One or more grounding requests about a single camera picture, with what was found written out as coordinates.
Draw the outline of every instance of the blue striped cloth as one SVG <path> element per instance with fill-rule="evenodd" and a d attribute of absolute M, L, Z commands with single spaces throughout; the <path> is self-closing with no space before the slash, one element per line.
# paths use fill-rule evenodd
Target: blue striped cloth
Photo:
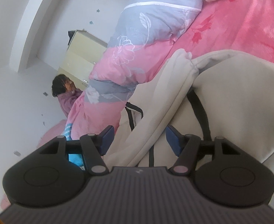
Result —
<path fill-rule="evenodd" d="M 72 130 L 73 124 L 67 124 L 64 128 L 64 131 L 62 133 L 63 136 L 66 137 L 67 141 L 71 141 L 71 130 Z M 78 167 L 84 166 L 82 155 L 81 154 L 69 154 L 69 161 L 76 164 Z"/>

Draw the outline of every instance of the person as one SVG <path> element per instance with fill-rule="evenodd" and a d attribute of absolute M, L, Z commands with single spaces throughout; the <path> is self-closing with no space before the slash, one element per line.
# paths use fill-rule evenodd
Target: person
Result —
<path fill-rule="evenodd" d="M 68 117 L 69 112 L 82 91 L 76 88 L 74 82 L 66 75 L 57 75 L 52 82 L 52 95 L 57 97 L 60 107 L 65 116 Z"/>

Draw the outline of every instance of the ribbed black surface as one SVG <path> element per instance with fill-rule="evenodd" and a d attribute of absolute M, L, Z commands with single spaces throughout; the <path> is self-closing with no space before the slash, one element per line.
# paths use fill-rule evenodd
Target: ribbed black surface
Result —
<path fill-rule="evenodd" d="M 197 193 L 187 178 L 163 167 L 116 167 L 92 178 L 67 203 L 47 209 L 12 205 L 0 219 L 5 224 L 274 224 L 274 211 L 219 206 Z"/>

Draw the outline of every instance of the wooden cabinet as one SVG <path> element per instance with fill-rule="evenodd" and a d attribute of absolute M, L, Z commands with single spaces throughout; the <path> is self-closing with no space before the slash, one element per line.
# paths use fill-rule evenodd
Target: wooden cabinet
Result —
<path fill-rule="evenodd" d="M 76 31 L 58 73 L 65 74 L 76 87 L 84 90 L 93 66 L 102 58 L 106 48 L 107 43 L 93 35 L 85 31 Z"/>

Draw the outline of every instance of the pink bedspread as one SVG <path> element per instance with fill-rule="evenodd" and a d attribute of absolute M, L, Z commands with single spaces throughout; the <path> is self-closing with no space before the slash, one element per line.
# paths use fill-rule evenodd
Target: pink bedspread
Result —
<path fill-rule="evenodd" d="M 69 112 L 63 135 L 77 140 L 117 130 L 138 84 L 151 81 L 176 41 L 200 13 L 203 0 L 130 0 L 89 84 Z"/>
<path fill-rule="evenodd" d="M 174 44 L 193 58 L 222 49 L 240 50 L 274 63 L 274 0 L 218 0 Z"/>

